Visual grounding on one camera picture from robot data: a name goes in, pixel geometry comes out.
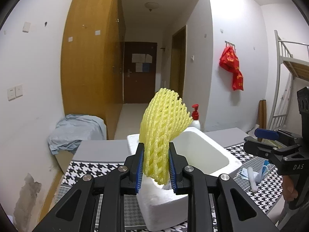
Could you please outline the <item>person's right hand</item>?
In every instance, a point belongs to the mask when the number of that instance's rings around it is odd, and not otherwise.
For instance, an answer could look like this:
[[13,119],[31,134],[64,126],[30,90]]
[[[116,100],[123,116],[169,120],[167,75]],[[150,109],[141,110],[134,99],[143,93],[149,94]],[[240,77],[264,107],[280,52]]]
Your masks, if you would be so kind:
[[291,202],[298,197],[298,192],[294,187],[292,179],[288,175],[284,175],[282,179],[282,195],[284,200]]

